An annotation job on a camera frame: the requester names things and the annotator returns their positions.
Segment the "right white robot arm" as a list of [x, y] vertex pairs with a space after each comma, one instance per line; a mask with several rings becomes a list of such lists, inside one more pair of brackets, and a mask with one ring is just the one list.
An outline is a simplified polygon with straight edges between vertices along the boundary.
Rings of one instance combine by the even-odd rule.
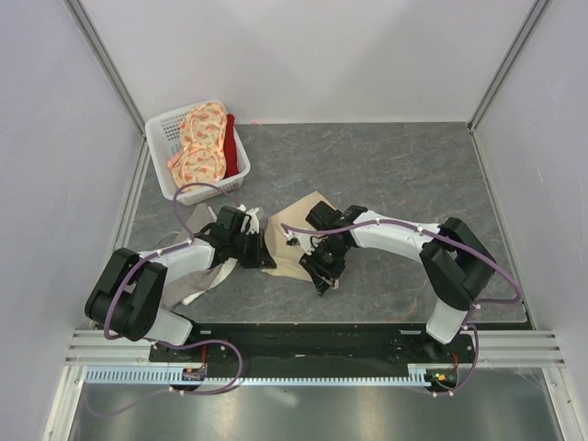
[[436, 294], [420, 341], [422, 353], [438, 362], [453, 352], [453, 339], [494, 274], [495, 263], [464, 221], [409, 222], [356, 205], [341, 211], [324, 202], [311, 209], [306, 221], [311, 226], [308, 231], [287, 228], [287, 245], [302, 248], [299, 264], [319, 296], [339, 282], [345, 256], [353, 248], [377, 249], [413, 260], [423, 266]]

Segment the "beige cloth napkin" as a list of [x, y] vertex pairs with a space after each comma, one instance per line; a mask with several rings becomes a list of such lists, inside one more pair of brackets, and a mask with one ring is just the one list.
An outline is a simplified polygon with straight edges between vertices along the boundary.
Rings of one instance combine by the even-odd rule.
[[314, 191], [268, 219], [265, 232], [266, 248], [277, 267], [266, 268], [267, 274], [311, 282], [311, 276], [299, 264], [299, 260], [304, 256], [303, 248], [299, 245], [287, 245], [287, 237], [281, 224], [286, 223], [296, 228], [315, 231], [315, 228], [305, 221], [305, 218], [311, 209], [321, 201], [325, 202], [329, 208], [334, 208], [320, 192]]

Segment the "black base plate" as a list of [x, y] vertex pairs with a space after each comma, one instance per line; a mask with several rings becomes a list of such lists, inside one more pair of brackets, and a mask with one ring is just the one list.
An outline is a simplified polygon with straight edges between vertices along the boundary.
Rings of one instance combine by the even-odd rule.
[[471, 336], [458, 334], [440, 344], [422, 323], [200, 323], [187, 342], [209, 339], [234, 344], [244, 358], [378, 356], [394, 364], [449, 365], [464, 365], [474, 358]]

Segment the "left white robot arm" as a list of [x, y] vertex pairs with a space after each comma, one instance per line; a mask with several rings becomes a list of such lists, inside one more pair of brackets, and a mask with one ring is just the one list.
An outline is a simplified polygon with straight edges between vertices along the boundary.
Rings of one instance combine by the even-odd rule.
[[189, 319], [164, 308], [164, 288], [181, 277], [227, 266], [276, 268], [259, 211], [224, 207], [214, 222], [181, 243], [141, 253], [119, 248], [91, 291], [85, 316], [103, 326], [107, 339], [163, 341], [180, 360], [194, 360], [202, 341]]

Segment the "grey cloth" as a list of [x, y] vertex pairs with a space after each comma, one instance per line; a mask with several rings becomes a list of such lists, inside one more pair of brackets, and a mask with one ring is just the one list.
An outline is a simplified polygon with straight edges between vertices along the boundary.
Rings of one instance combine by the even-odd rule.
[[[191, 216], [187, 220], [187, 227], [193, 232], [199, 232], [208, 223], [217, 219], [212, 208], [205, 204], [197, 204]], [[206, 291], [217, 287], [222, 283], [235, 268], [233, 261], [212, 269], [192, 272], [184, 277], [168, 283], [164, 287], [161, 305], [171, 310], [178, 303], [190, 304]]]

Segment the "orange floral cloth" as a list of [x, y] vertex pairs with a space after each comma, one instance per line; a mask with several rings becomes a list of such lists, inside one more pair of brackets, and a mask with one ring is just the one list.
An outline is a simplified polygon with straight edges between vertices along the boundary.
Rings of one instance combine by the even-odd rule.
[[215, 184], [224, 178], [227, 111], [219, 101], [190, 109], [179, 124], [179, 151], [167, 162], [177, 187]]

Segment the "red cloth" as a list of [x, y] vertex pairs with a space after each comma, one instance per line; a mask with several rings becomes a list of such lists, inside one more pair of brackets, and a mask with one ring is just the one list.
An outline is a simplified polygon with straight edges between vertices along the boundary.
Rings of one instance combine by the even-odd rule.
[[235, 117], [233, 114], [227, 115], [227, 125], [223, 151], [226, 162], [225, 178], [233, 177], [239, 174], [236, 141], [234, 136]]

